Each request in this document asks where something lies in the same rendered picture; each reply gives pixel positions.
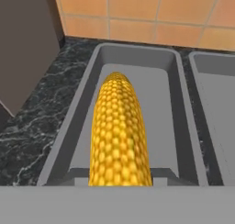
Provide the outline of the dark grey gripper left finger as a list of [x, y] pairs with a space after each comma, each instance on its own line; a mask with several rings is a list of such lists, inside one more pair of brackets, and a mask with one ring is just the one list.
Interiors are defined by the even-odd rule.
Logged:
[[88, 186], [89, 169], [72, 168], [61, 181], [61, 185]]

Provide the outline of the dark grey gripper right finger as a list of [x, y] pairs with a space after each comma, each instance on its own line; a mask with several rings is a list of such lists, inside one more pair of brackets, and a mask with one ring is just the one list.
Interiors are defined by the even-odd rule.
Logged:
[[183, 186], [186, 182], [178, 178], [170, 168], [151, 168], [154, 186]]

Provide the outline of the yellow corn cob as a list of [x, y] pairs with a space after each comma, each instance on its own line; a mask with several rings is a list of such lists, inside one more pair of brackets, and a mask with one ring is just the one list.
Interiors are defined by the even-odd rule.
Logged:
[[152, 185], [140, 102], [123, 73], [111, 73], [100, 87], [90, 149], [90, 186]]

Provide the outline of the grey tupperware container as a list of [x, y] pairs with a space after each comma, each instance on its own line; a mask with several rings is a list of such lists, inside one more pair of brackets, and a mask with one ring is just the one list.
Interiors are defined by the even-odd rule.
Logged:
[[58, 184], [72, 168], [88, 168], [97, 93], [112, 72], [124, 73], [140, 101], [151, 168], [170, 168], [188, 185], [207, 186], [180, 54], [166, 48], [115, 43], [95, 47], [39, 176]]
[[235, 54], [193, 51], [189, 61], [225, 186], [235, 186]]

